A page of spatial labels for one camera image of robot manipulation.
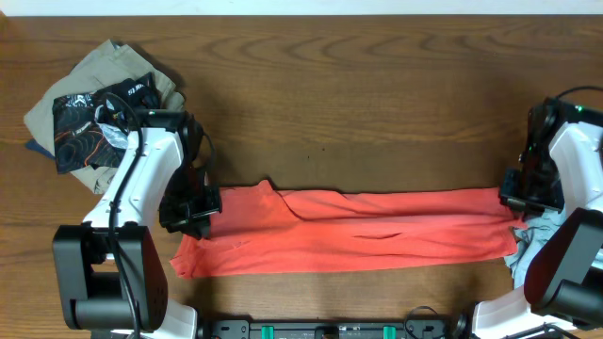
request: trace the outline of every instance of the crumpled light blue fabric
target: crumpled light blue fabric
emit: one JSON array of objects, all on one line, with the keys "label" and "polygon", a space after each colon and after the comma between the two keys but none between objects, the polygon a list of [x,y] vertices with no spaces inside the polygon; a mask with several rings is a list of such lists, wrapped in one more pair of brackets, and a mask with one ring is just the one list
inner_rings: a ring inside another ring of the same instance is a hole
[{"label": "crumpled light blue fabric", "polygon": [[[511,269],[513,287],[524,284],[526,272],[534,256],[546,244],[548,239],[559,230],[565,221],[565,210],[560,213],[545,211],[541,217],[526,220],[528,229],[515,230],[515,235],[520,238],[517,243],[517,253],[506,256],[505,264]],[[603,269],[603,250],[596,255],[593,266]]]}]

